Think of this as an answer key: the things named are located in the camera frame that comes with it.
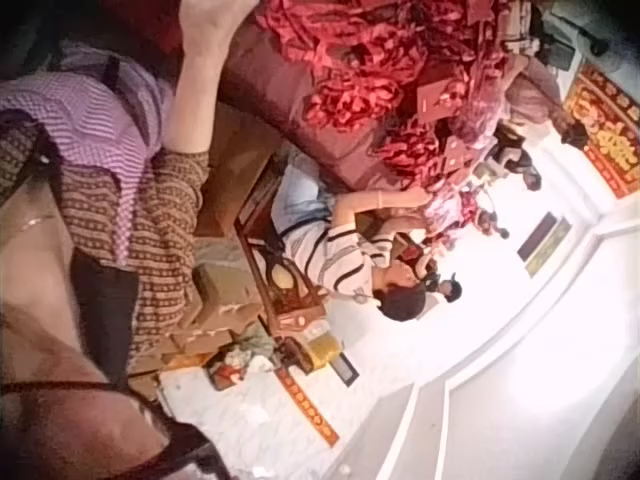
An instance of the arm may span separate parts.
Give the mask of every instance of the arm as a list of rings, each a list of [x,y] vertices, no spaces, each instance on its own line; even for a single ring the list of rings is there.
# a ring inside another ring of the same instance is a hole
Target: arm
[[[164,138],[167,150],[200,153],[211,147],[218,84],[225,58],[225,51],[214,51],[205,57],[185,56],[167,119]]]
[[[333,209],[332,227],[355,225],[356,213],[382,208],[417,208],[431,200],[432,195],[421,187],[404,192],[372,190],[338,195]]]
[[[167,119],[164,146],[181,153],[209,150],[220,74],[236,29],[257,0],[183,0],[184,61]]]
[[[511,55],[507,62],[504,76],[500,81],[500,87],[503,91],[509,89],[513,81],[520,75],[529,65],[529,57],[524,55]]]

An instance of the hand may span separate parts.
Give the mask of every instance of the hand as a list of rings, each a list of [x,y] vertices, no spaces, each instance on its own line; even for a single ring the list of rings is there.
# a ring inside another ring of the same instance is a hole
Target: hand
[[[185,55],[225,52],[234,33],[258,0],[182,0],[180,27]]]
[[[428,193],[422,187],[411,187],[404,192],[400,192],[402,195],[401,205],[405,208],[417,208],[422,205],[426,205],[433,198],[433,195]]]

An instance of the red banner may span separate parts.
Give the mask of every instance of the red banner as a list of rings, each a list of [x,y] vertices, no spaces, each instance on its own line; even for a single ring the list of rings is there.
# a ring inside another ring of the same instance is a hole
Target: red banner
[[[640,190],[640,106],[593,65],[583,64],[565,100],[585,124],[585,155],[617,198]]]

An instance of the woman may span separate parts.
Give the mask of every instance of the woman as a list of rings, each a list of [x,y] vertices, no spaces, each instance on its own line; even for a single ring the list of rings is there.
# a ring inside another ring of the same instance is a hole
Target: woman
[[[516,55],[505,71],[502,88],[509,106],[509,120],[516,125],[551,124],[562,143],[582,150],[588,140],[585,126],[562,107],[555,77],[534,57]]]
[[[183,0],[185,56],[162,149],[152,159],[146,158],[153,141],[145,132],[154,131],[149,126],[154,118],[144,117],[148,128],[140,128],[138,106],[117,86],[112,91],[92,78],[91,69],[62,77],[41,73],[41,83],[22,80],[31,93],[38,92],[32,88],[36,84],[47,88],[39,90],[41,103],[70,99],[60,94],[66,93],[61,79],[74,82],[73,100],[80,106],[94,102],[79,107],[80,122],[74,122],[76,110],[68,103],[63,103],[66,112],[45,104],[28,113],[4,97],[0,440],[17,450],[3,459],[21,456],[39,470],[20,478],[106,478],[144,464],[166,446],[166,437],[127,397],[95,387],[82,391],[77,382],[122,381],[127,359],[135,364],[182,315],[220,73],[232,36],[255,3]],[[7,88],[19,92],[20,82]],[[123,123],[114,127],[109,121],[115,118]],[[138,137],[132,125],[140,128]],[[103,131],[78,132],[87,126]],[[133,158],[100,157],[104,150],[97,149],[100,135],[94,134],[114,131],[127,148],[108,152]],[[77,138],[87,143],[74,144]],[[137,176],[130,221],[127,202],[121,201],[130,187],[124,185],[125,174]],[[24,391],[25,382],[57,382],[65,391],[50,386]]]

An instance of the child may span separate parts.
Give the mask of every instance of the child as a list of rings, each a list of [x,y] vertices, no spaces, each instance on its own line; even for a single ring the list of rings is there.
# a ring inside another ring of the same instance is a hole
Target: child
[[[356,232],[355,215],[382,208],[416,208],[430,198],[420,187],[332,197],[321,189],[318,165],[292,149],[271,217],[284,241],[285,255],[312,282],[359,303],[375,301],[386,317],[406,321],[424,309],[426,287],[408,265],[390,261],[391,246],[397,232],[424,228],[423,220],[392,218],[369,242]]]

